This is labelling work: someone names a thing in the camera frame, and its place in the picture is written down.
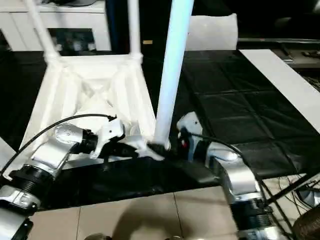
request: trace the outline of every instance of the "white plastic tube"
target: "white plastic tube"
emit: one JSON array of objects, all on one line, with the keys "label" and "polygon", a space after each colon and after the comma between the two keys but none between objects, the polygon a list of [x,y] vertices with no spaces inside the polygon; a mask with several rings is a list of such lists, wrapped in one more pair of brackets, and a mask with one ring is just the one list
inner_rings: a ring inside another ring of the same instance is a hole
[{"label": "white plastic tube", "polygon": [[156,114],[154,141],[167,145],[194,0],[173,0]]},{"label": "white plastic tube", "polygon": [[130,35],[130,54],[134,58],[141,59],[140,49],[140,15],[139,0],[128,1],[128,19],[129,19],[129,35]]},{"label": "white plastic tube", "polygon": [[36,3],[34,0],[24,0],[24,2],[28,8],[29,15],[32,18],[33,25],[38,33],[42,47],[44,48],[45,60],[48,62],[49,59],[58,58],[60,55],[56,52],[51,36],[40,18]]}]

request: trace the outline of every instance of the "beige floor tile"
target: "beige floor tile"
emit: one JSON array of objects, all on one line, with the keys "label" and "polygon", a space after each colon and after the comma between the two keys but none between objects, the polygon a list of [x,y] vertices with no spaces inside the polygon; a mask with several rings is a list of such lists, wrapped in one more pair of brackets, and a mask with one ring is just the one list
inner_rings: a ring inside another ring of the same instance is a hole
[{"label": "beige floor tile", "polygon": [[164,240],[180,236],[172,193],[83,206],[77,240],[104,233],[113,240]]},{"label": "beige floor tile", "polygon": [[79,207],[37,212],[28,240],[76,240]]},{"label": "beige floor tile", "polygon": [[175,193],[182,234],[190,240],[236,240],[236,225],[221,187]]}]

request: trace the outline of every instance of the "wire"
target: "wire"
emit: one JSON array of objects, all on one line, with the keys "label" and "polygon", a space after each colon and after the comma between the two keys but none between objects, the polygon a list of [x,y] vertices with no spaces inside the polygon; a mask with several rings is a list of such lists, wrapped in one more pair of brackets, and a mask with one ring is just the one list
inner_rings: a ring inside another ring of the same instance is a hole
[{"label": "wire", "polygon": [[103,118],[108,118],[109,121],[112,121],[115,119],[113,116],[109,116],[106,114],[99,114],[99,113],[89,113],[89,114],[81,114],[81,115],[75,115],[75,116],[70,116],[67,118],[64,118],[62,120],[56,121],[55,123],[51,124],[50,126],[47,126],[45,129],[40,131],[38,134],[36,134],[33,138],[31,138],[25,145],[23,145],[11,158],[10,160],[4,165],[4,167],[0,171],[0,176],[3,176],[9,165],[22,153],[23,150],[25,150],[30,144],[32,144],[38,137],[40,137],[42,134],[46,133],[53,127],[65,123],[67,121],[70,121],[72,119],[79,119],[79,118],[85,118],[85,117],[103,117]]},{"label": "wire", "polygon": [[[235,146],[229,144],[229,143],[226,143],[220,139],[217,139],[215,137],[211,137],[211,136],[204,136],[204,135],[201,135],[201,134],[196,134],[196,133],[191,133],[189,132],[188,133],[189,135],[191,136],[195,136],[195,137],[199,137],[199,138],[202,138],[202,139],[207,139],[207,140],[210,140],[210,141],[213,141],[213,142],[217,142],[217,143],[220,143],[220,144],[223,144],[223,145],[226,145],[227,147],[229,147],[230,149],[232,149],[235,153],[237,153],[238,155],[240,155],[240,157],[242,158],[243,162],[245,162],[249,167],[250,169],[252,170],[252,173],[253,175],[255,176],[256,180],[259,182],[259,184],[261,184],[263,186],[263,188],[267,191],[267,193],[269,194],[270,197],[273,197],[273,194],[271,193],[270,189],[267,187],[267,185],[263,182],[262,178],[260,178],[260,176],[258,176],[258,174],[256,174],[254,171],[253,171],[253,168],[250,166],[249,162],[246,160],[245,156],[243,155],[243,153],[238,149],[236,148]],[[267,199],[266,199],[266,196],[264,194],[262,194],[263,198],[264,198],[264,202],[265,204],[267,204]],[[283,211],[283,209],[281,208],[281,206],[279,205],[279,203],[277,201],[274,202],[276,208],[278,209],[278,211],[280,212],[283,220],[285,221],[285,223],[287,224],[287,226],[289,227],[290,231],[292,232],[292,237],[293,239],[297,239],[296,236],[294,235],[294,230],[293,230],[293,227],[287,217],[287,215],[285,214],[285,212]],[[279,221],[274,217],[275,221],[276,221],[276,224],[279,226],[280,223]],[[281,227],[281,230],[283,230],[283,234],[287,237],[287,239],[290,240],[290,237],[289,235],[291,235],[290,233],[287,233],[285,232],[284,228]]]},{"label": "wire", "polygon": [[[289,185],[290,185],[290,184],[291,184],[290,179],[289,179],[288,177],[286,177],[286,179],[288,180],[288,183],[289,183]],[[278,187],[279,187],[279,190],[282,191],[281,184],[280,184],[280,177],[278,177]],[[301,216],[302,214],[301,214],[301,211],[300,211],[299,207],[302,208],[302,209],[305,210],[305,211],[308,211],[308,210],[309,210],[309,209],[307,209],[305,206],[301,206],[301,205],[299,205],[299,204],[297,203],[296,196],[294,195],[293,192],[291,192],[291,195],[292,195],[292,199],[293,199],[293,200],[291,200],[288,196],[285,196],[285,198],[288,199],[290,202],[292,202],[292,203],[295,205],[295,207],[296,207],[296,209],[297,209],[297,211],[298,211],[298,213],[299,213],[300,216]]]}]

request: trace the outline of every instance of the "black table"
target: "black table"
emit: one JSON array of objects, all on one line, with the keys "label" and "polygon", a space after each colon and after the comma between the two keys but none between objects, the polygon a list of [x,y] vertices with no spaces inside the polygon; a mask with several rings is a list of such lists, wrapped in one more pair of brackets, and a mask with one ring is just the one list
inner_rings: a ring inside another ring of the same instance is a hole
[{"label": "black table", "polygon": [[[162,66],[157,57],[146,57],[142,64],[155,111]],[[10,52],[1,61],[1,102],[8,113],[1,118],[0,136],[15,150],[45,67],[42,52]],[[170,133],[173,146],[176,122],[190,111],[196,111],[205,135],[235,145],[264,179],[304,173],[320,165],[319,134],[238,51],[186,52]],[[44,207],[65,208],[216,184],[195,181],[169,160],[139,158],[64,170]]]}]

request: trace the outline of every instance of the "white shelf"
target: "white shelf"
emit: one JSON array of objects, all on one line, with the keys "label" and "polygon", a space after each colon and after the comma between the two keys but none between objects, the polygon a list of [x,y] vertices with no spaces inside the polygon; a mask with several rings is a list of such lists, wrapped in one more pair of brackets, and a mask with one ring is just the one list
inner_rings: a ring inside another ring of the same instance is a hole
[{"label": "white shelf", "polygon": [[[98,0],[89,6],[68,7],[54,3],[43,4],[38,9],[41,13],[104,13],[105,1]],[[28,9],[22,0],[0,0],[0,13],[26,13]]]}]

